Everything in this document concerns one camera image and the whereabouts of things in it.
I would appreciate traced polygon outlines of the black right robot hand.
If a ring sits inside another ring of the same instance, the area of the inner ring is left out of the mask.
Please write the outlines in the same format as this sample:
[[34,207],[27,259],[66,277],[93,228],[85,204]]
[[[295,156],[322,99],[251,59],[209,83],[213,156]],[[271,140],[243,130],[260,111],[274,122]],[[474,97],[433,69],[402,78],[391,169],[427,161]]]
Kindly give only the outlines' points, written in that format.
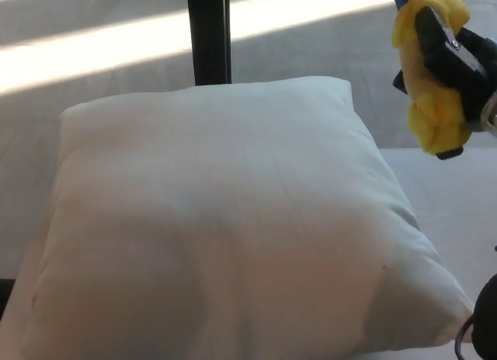
[[496,133],[496,44],[464,28],[466,20],[420,5],[404,7],[394,29],[401,70],[393,85],[412,97],[411,127],[432,150]]

